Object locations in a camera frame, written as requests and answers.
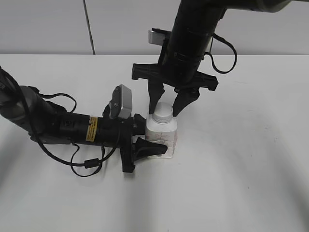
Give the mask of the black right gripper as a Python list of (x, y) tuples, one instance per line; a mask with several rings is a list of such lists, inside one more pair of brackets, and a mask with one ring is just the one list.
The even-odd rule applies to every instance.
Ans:
[(148, 80), (149, 114), (154, 113), (165, 92), (163, 83), (179, 89), (172, 106), (173, 116), (199, 98), (199, 87), (216, 90), (219, 84), (217, 78), (198, 71), (202, 59), (201, 53), (186, 56), (161, 52), (157, 63), (133, 64), (132, 79)]

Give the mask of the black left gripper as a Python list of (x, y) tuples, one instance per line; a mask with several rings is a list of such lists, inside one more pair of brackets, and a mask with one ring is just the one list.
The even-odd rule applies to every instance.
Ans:
[(133, 137), (145, 135), (146, 119), (140, 114), (135, 114), (128, 119), (119, 121), (122, 171), (133, 173), (135, 162), (149, 156), (165, 154), (168, 147), (163, 144), (153, 143), (140, 137), (133, 142)]

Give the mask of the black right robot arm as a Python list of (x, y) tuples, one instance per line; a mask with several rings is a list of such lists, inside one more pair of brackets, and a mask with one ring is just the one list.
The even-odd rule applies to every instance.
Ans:
[(218, 86), (215, 76), (198, 71), (211, 39), (216, 39), (234, 50), (234, 46), (215, 34), (218, 22), (228, 9), (275, 13), (286, 7), (288, 0), (182, 0), (172, 31), (151, 29), (149, 42), (162, 47), (159, 60), (153, 64), (133, 64), (132, 79), (146, 79), (150, 97), (149, 114), (153, 114), (164, 85), (177, 93), (172, 106), (176, 117), (186, 106), (196, 101), (200, 88), (214, 91)]

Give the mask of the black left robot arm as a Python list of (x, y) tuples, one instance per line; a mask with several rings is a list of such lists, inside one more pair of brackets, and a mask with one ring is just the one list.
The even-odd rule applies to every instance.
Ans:
[(67, 111), (52, 102), (52, 95), (44, 95), (35, 87), (21, 86), (1, 70), (0, 114), (27, 131), (43, 151), (47, 151), (47, 145), (101, 148), (100, 158), (82, 163), (63, 160), (71, 169), (94, 168), (99, 172), (103, 163), (119, 149), (123, 172), (132, 173), (137, 160), (164, 154), (168, 149), (166, 145), (143, 139), (146, 119), (132, 114), (132, 92), (124, 85), (115, 87), (102, 116), (97, 117)]

